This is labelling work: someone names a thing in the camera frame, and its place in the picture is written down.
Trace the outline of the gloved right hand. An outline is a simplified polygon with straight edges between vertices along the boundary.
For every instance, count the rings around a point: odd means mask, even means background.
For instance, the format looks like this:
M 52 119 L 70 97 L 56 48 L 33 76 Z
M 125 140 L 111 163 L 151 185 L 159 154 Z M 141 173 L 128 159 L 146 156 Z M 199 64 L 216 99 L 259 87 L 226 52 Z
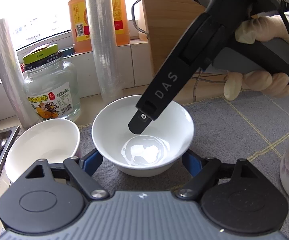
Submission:
M 289 44 L 286 26 L 279 15 L 264 16 L 243 22 L 235 32 L 236 41 L 252 44 L 255 41 L 267 42 L 274 38 L 281 38 Z M 275 97 L 289 95 L 289 77 L 285 73 L 270 74 L 263 70 L 256 70 L 248 74 L 229 72 L 224 85 L 224 96 L 227 100 L 235 100 L 243 85 L 253 91 Z

